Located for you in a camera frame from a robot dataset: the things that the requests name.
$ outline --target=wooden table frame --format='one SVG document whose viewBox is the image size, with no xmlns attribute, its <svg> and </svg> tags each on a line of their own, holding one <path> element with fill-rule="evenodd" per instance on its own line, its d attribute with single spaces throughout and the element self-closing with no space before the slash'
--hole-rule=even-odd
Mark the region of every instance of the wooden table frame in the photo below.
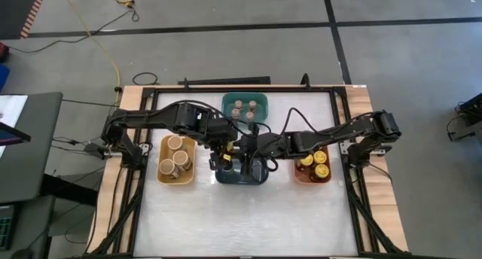
<svg viewBox="0 0 482 259">
<path fill-rule="evenodd" d="M 358 114 L 372 111 L 370 97 L 366 86 L 340 86 L 340 85 L 200 85 L 200 86 L 127 86 L 124 88 L 124 94 L 120 102 L 120 108 L 126 110 L 139 110 L 141 107 L 149 109 L 152 105 L 153 99 L 156 97 L 148 97 L 149 91 L 146 89 L 157 89 L 166 92 L 187 92 L 214 90 L 218 92 L 229 91 L 245 91 L 251 89 L 251 91 L 302 91 L 313 90 L 316 88 L 332 89 L 331 91 L 336 93 L 335 106 L 338 108 L 337 114 L 341 119 L 339 123 L 343 123 L 346 118 L 346 114 L 350 114 L 354 117 Z M 136 137 L 138 142 L 143 142 L 145 138 L 150 137 L 148 134 L 150 131 L 142 130 L 141 132 L 135 132 L 135 130 L 128 130 L 128 135 L 131 139 Z M 371 162 L 376 166 L 388 171 L 386 167 L 386 161 L 384 157 L 372 157 Z M 97 202 L 97 216 L 95 222 L 95 228 L 91 230 L 93 235 L 91 236 L 92 242 L 88 251 L 94 250 L 100 242 L 106 237 L 107 232 L 112 228 L 118 219 L 121 207 L 125 207 L 129 199 L 134 194 L 134 190 L 137 188 L 138 179 L 140 176 L 139 171 L 128 171 L 127 169 L 120 168 L 121 159 L 119 157 L 112 157 L 109 159 L 105 166 L 104 177 L 102 180 L 101 188 L 99 189 L 99 197 Z M 366 189 L 366 200 L 369 201 L 371 214 L 375 221 L 383 229 L 384 233 L 393 241 L 393 243 L 402 250 L 407 250 L 407 243 L 404 238 L 403 228 L 401 226 L 400 217 L 398 214 L 398 208 L 395 201 L 395 195 L 392 190 L 392 184 L 390 180 L 385 176 L 377 172 L 366 168 L 363 170 L 362 175 L 354 175 L 352 177 L 360 177 L 360 181 L 355 184 L 355 190 L 358 195 L 363 198 L 363 190 Z M 356 237 L 357 229 L 355 229 L 355 238 L 357 240 L 358 251 L 377 251 L 377 241 L 371 237 L 371 232 L 368 229 L 365 220 L 360 214 L 352 215 L 352 219 L 359 224 L 359 238 Z M 133 252 L 133 245 L 135 243 L 136 236 L 136 222 L 133 222 L 133 215 L 129 217 L 122 230 L 122 235 L 114 242 L 114 245 L 109 251 L 114 253 L 118 252 Z"/>
</svg>

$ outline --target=black metal frame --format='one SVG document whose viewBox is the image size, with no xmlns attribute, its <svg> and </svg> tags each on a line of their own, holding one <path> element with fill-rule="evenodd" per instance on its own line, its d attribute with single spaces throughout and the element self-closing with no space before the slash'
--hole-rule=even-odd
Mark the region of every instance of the black metal frame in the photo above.
<svg viewBox="0 0 482 259">
<path fill-rule="evenodd" d="M 349 112 L 349 105 L 348 105 L 348 99 L 346 96 L 346 89 L 344 86 L 333 86 L 333 87 L 313 87 L 310 85 L 310 79 L 308 76 L 305 74 L 302 78 L 301 81 L 302 84 L 305 85 L 305 87 L 276 87 L 276 86 L 270 86 L 270 87 L 253 87 L 253 86 L 240 86 L 236 87 L 235 89 L 229 86 L 226 87 L 190 87 L 189 84 L 185 84 L 184 87 L 174 87 L 174 88 L 156 88 L 156 87 L 145 87 L 142 91 L 142 101 L 140 105 L 140 110 L 142 109 L 148 109 L 146 108 L 146 104 L 148 102 L 149 98 L 152 98 L 152 103 L 151 103 L 151 110 L 154 110 L 157 108 L 157 101 L 159 98 L 159 95 L 162 93 L 228 93 L 228 92 L 233 92 L 233 91 L 240 91 L 240 92 L 261 92 L 261 93 L 305 93 L 305 92 L 311 92 L 311 93 L 328 93 L 330 96 L 331 100 L 331 108 L 332 108 L 332 113 L 334 116 L 334 124 L 338 125 L 340 124 L 340 114 L 338 111 L 338 105 L 337 105 L 337 96 L 340 97 L 342 105 L 343 105 L 343 112 L 345 114 L 345 120 L 349 120 L 350 117 L 350 112 Z M 134 137 L 134 143 L 138 144 L 140 143 L 140 134 L 141 130 L 138 129 L 136 130 L 136 134 Z M 147 130 L 146 134 L 146 141 L 149 142 L 151 140 L 151 130 Z M 351 175 L 349 174 L 349 164 L 347 163 L 347 156 L 341 154 L 342 157 L 342 166 L 343 166 L 343 174 L 345 178 L 345 186 L 346 186 L 346 192 L 349 192 L 349 186 L 352 184 L 352 179 Z M 141 175 L 139 176 L 139 188 L 144 190 L 144 180 L 145 180 L 145 170 L 141 170 Z M 365 180 L 363 177 L 363 173 L 359 173 L 357 175 L 358 177 L 358 182 L 359 182 L 359 187 L 360 187 L 360 193 L 361 193 L 361 198 L 362 202 L 364 204 L 364 207 L 368 210 L 368 212 L 371 213 L 370 211 L 370 204 L 368 202 L 368 192 L 366 190 L 365 186 Z M 127 207 L 128 204 L 128 198 L 130 197 L 130 190 L 131 190 L 131 183 L 133 180 L 133 171 L 128 171 L 127 173 L 127 183 L 124 186 L 124 195 L 123 199 L 121 202 L 120 209 L 121 211 Z M 129 245 L 127 252 L 128 253 L 133 253 L 134 250 L 134 244 L 136 241 L 136 231 L 137 227 L 139 224 L 139 213 L 141 209 L 141 204 L 142 201 L 137 205 L 133 212 L 133 220 L 132 220 L 132 227 L 130 231 L 130 236 L 129 236 Z M 354 236 L 355 236 L 355 242 L 356 242 L 356 248 L 358 251 L 358 254 L 361 254 L 364 249 L 363 245 L 363 239 L 362 239 L 362 232 L 360 228 L 360 223 L 358 219 L 358 213 L 356 207 L 349 201 L 349 209 L 350 209 L 350 214 L 352 217 L 352 225 L 353 225 L 353 230 L 354 230 Z M 121 238 L 122 238 L 122 232 L 120 232 L 117 235 L 116 240 L 114 241 L 114 248 L 112 250 L 113 253 L 118 253 L 119 248 L 120 248 L 120 243 L 121 243 Z M 372 251 L 378 251 L 378 244 L 377 244 L 377 239 L 375 236 L 371 233 L 370 234 L 370 241 L 371 241 L 371 248 Z"/>
</svg>

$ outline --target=small cup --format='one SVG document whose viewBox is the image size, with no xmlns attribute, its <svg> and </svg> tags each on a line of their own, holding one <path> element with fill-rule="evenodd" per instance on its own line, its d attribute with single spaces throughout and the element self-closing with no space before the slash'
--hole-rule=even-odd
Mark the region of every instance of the small cup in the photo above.
<svg viewBox="0 0 482 259">
<path fill-rule="evenodd" d="M 249 123 L 255 121 L 255 114 L 251 111 L 246 112 L 246 121 L 248 121 Z"/>
<path fill-rule="evenodd" d="M 256 111 L 256 101 L 255 100 L 251 100 L 249 101 L 249 110 L 251 112 L 255 112 Z"/>
<path fill-rule="evenodd" d="M 160 162 L 159 172 L 173 179 L 179 177 L 179 168 L 176 167 L 174 162 L 170 159 L 165 159 Z"/>
<path fill-rule="evenodd" d="M 231 117 L 235 120 L 238 120 L 239 116 L 241 116 L 241 112 L 239 111 L 239 109 L 233 108 L 233 110 L 231 111 Z"/>
<path fill-rule="evenodd" d="M 186 151 L 176 151 L 172 156 L 172 161 L 175 166 L 182 171 L 188 171 L 191 169 L 191 160 L 189 159 L 188 153 Z"/>
<path fill-rule="evenodd" d="M 239 110 L 242 110 L 243 109 L 243 101 L 236 100 L 235 103 L 234 103 L 234 107 L 239 109 Z"/>
<path fill-rule="evenodd" d="M 180 136 L 172 136 L 167 140 L 167 147 L 173 151 L 184 150 L 184 143 Z"/>
</svg>

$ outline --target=beige tray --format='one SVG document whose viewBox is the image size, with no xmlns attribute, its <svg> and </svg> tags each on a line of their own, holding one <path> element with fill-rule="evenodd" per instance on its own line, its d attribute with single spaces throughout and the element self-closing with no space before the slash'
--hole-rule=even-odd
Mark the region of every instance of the beige tray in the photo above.
<svg viewBox="0 0 482 259">
<path fill-rule="evenodd" d="M 167 140 L 172 137 L 165 136 L 160 141 L 160 154 L 159 154 L 159 164 L 161 161 L 172 158 L 174 151 L 167 146 Z M 189 159 L 192 162 L 192 169 L 187 172 L 180 171 L 179 177 L 172 179 L 159 172 L 159 165 L 157 165 L 157 180 L 162 184 L 189 184 L 194 179 L 194 170 L 196 169 L 196 142 L 193 139 L 182 136 L 184 146 L 186 147 L 186 152 L 188 153 Z"/>
<path fill-rule="evenodd" d="M 328 147 L 325 146 L 325 147 L 321 148 L 320 150 L 324 151 L 325 154 L 326 154 L 325 165 L 328 167 L 328 169 L 330 169 L 329 177 L 330 177 L 330 180 L 331 180 L 330 155 L 328 154 Z M 323 182 L 323 183 L 311 181 L 310 173 L 312 172 L 312 170 L 311 169 L 305 169 L 305 171 L 302 172 L 299 169 L 296 169 L 296 162 L 297 162 L 297 160 L 294 160 L 294 162 L 293 162 L 294 178 L 300 184 L 326 184 L 330 181 L 330 180 L 328 180 L 328 181 Z"/>
</svg>

